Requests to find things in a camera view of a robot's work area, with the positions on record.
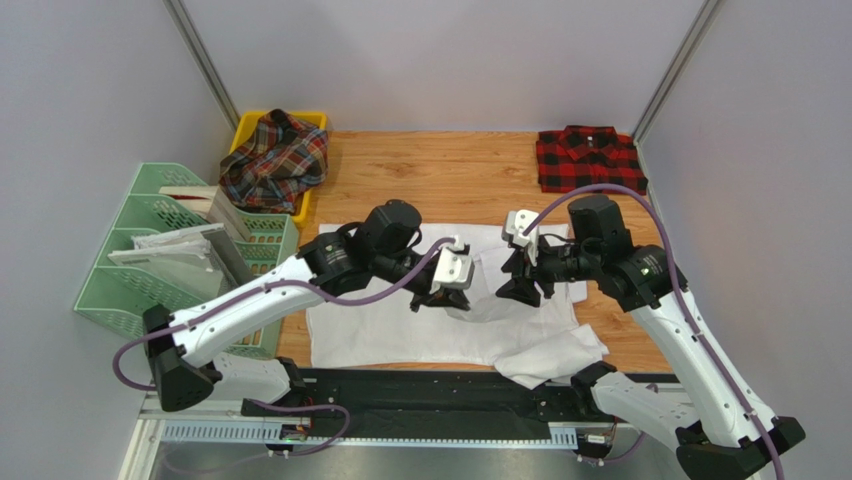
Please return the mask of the white long sleeve shirt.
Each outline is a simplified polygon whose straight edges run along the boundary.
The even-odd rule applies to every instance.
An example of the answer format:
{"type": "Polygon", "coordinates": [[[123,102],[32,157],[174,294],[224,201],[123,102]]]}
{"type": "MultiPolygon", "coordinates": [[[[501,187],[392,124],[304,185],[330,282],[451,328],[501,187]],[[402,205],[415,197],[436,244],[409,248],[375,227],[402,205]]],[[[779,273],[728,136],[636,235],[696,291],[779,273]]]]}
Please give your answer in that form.
{"type": "Polygon", "coordinates": [[[566,380],[608,355],[593,328],[579,323],[575,314],[574,302],[587,297],[585,283],[556,285],[553,297],[539,307],[502,299],[496,291],[509,277],[500,268],[512,251],[501,238],[501,227],[434,223],[422,231],[420,252],[452,235],[470,245],[474,278],[465,292],[470,310],[412,311],[405,290],[366,306],[319,305],[306,313],[313,366],[477,364],[533,389],[566,380]]]}

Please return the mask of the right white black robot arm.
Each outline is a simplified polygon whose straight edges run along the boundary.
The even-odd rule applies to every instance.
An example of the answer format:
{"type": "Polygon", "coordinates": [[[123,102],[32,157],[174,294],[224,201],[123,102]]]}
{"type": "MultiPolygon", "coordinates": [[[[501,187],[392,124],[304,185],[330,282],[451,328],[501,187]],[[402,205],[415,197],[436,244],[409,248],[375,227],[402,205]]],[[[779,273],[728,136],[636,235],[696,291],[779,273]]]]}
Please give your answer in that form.
{"type": "Polygon", "coordinates": [[[805,432],[776,414],[748,385],[702,319],[687,280],[658,245],[638,245],[619,205],[605,195],[571,201],[571,239],[560,245],[539,230],[540,215],[507,215],[501,298],[539,306],[559,283],[591,281],[642,327],[662,352],[689,404],[681,406],[598,361],[572,375],[582,412],[622,420],[671,450],[691,479],[780,475],[780,457],[805,432]]]}

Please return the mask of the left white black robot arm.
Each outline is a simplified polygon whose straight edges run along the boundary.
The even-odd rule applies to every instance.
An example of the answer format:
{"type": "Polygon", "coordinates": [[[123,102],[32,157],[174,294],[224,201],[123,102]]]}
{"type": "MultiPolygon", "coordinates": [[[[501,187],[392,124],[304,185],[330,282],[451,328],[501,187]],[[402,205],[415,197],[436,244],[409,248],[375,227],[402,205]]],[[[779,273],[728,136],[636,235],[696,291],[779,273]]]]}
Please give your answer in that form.
{"type": "Polygon", "coordinates": [[[182,310],[157,304],[143,314],[144,349],[153,390],[167,412],[193,407],[216,389],[260,387],[263,401],[288,394],[294,379],[281,360],[235,358],[239,338],[287,315],[323,303],[366,306],[399,290],[410,308],[465,311],[474,265],[459,236],[436,240],[425,253],[422,217],[411,204],[389,200],[365,220],[317,235],[280,265],[220,297],[182,310]]]}

